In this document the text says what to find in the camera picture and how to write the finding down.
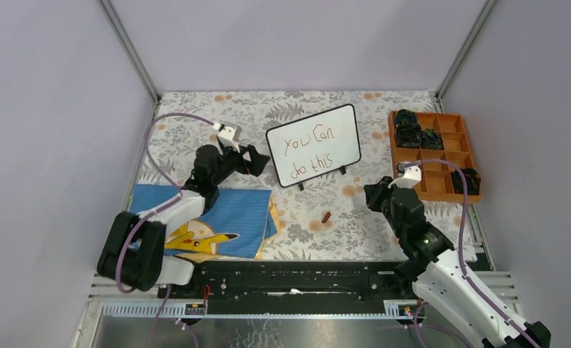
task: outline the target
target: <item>whiteboard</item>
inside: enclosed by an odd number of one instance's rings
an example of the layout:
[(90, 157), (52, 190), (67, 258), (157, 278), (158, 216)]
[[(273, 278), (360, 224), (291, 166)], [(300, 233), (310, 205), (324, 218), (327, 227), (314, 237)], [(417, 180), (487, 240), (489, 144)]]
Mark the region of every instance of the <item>whiteboard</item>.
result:
[(352, 104), (268, 129), (266, 140), (283, 187), (338, 170), (361, 158)]

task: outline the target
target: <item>wooden organizer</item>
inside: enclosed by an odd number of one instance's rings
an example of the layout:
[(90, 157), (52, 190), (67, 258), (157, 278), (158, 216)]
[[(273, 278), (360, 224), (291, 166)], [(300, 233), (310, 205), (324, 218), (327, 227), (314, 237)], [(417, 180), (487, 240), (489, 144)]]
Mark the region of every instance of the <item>wooden organizer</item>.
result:
[[(394, 177), (396, 165), (399, 162), (413, 162), (422, 159), (439, 158), (448, 160), (461, 168), (472, 167), (475, 169), (469, 137), (464, 128), (464, 121), (461, 115), (438, 114), (431, 112), (416, 112), (418, 124), (422, 130), (432, 128), (443, 138), (443, 150), (409, 149), (396, 147), (394, 114), (392, 111), (388, 117), (390, 128), (390, 148), (392, 149), (392, 167)], [(454, 171), (452, 167), (440, 163), (427, 163), (421, 166), (422, 182), (415, 186), (415, 190), (422, 200), (457, 202), (462, 203), (463, 195), (455, 194), (452, 186), (450, 173)], [(469, 203), (477, 203), (482, 198), (479, 195), (469, 195)]]

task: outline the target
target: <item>small red object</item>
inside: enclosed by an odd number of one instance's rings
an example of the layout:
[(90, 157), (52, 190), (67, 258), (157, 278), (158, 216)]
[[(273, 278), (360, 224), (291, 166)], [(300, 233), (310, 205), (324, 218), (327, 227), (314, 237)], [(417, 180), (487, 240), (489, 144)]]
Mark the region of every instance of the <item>small red object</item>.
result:
[(321, 223), (326, 223), (326, 221), (328, 221), (328, 219), (330, 219), (330, 216), (332, 216), (332, 214), (331, 214), (330, 212), (327, 212), (327, 213), (324, 215), (324, 218), (321, 219)]

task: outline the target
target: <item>yellow cartoon character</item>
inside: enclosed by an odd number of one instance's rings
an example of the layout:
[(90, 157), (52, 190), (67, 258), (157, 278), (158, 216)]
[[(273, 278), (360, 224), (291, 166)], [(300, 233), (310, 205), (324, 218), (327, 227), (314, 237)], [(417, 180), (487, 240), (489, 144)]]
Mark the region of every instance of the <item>yellow cartoon character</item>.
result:
[(217, 254), (217, 244), (238, 238), (236, 233), (215, 233), (202, 221), (191, 220), (165, 239), (166, 249)]

